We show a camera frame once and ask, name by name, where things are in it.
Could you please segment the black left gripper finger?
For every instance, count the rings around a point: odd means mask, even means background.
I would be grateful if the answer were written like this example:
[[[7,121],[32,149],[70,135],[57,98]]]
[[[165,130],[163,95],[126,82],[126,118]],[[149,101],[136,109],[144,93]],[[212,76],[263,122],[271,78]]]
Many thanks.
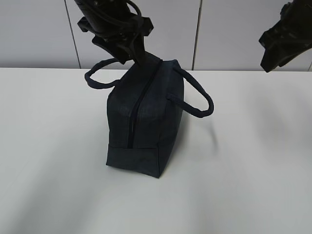
[[[121,64],[125,64],[127,61],[131,60],[130,55],[126,51],[117,47],[114,43],[105,41],[103,38],[94,36],[92,43],[101,49],[104,49]]]
[[[144,45],[144,36],[142,34],[138,34],[131,39],[129,44],[129,55],[135,64],[140,66],[145,64],[147,55]]]

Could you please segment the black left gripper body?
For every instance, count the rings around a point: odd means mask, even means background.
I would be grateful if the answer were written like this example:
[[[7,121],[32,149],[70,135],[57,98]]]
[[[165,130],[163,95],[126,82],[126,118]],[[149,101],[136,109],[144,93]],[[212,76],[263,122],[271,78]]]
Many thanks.
[[[91,32],[94,35],[107,40],[127,40],[139,36],[146,37],[154,29],[150,18],[131,14],[125,21],[118,24],[102,18],[88,19],[82,17],[78,26],[83,32]]]

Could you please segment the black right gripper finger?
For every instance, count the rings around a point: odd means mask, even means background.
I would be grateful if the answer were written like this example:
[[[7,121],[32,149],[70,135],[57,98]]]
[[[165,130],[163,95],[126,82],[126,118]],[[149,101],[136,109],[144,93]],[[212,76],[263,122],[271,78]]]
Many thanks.
[[[266,73],[274,70],[276,67],[285,66],[290,62],[288,43],[268,45],[261,42],[260,44],[265,49],[260,66]]]
[[[306,47],[291,47],[288,50],[285,51],[285,53],[282,56],[282,60],[279,63],[279,67],[283,67],[286,64],[288,64],[290,61],[295,59],[300,54],[304,53],[306,51]]]

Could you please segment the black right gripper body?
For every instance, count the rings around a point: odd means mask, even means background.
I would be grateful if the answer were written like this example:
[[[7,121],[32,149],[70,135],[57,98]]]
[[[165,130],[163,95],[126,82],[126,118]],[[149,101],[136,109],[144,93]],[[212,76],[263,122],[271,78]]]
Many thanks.
[[[259,39],[264,48],[274,44],[312,43],[312,2],[310,0],[293,0],[286,3],[280,11],[280,20]]]

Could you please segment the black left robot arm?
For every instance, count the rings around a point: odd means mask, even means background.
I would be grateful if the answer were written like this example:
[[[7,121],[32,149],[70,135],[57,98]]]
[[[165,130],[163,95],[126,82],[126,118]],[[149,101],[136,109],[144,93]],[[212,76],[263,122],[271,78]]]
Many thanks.
[[[83,13],[78,26],[94,35],[92,43],[121,64],[133,60],[142,65],[146,60],[144,37],[154,29],[131,0],[77,0]]]

